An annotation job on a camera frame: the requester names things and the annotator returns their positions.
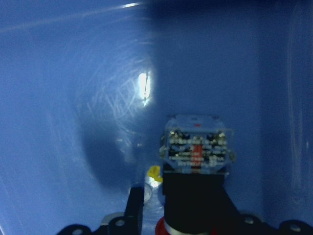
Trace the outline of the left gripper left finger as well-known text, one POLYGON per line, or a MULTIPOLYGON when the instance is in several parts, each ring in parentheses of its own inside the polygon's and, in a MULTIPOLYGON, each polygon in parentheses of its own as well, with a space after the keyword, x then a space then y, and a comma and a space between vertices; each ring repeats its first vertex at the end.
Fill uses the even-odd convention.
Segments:
POLYGON ((142 233, 143 206, 144 188, 131 188, 124 211, 125 225, 128 229, 128 235, 140 235, 142 233))

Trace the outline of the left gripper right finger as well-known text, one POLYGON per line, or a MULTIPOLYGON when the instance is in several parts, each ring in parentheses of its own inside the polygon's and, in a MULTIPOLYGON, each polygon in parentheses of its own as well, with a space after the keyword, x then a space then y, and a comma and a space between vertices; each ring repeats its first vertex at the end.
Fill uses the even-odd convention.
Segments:
POLYGON ((231 201, 226 190, 221 188, 220 234, 243 235, 243 217, 231 201))

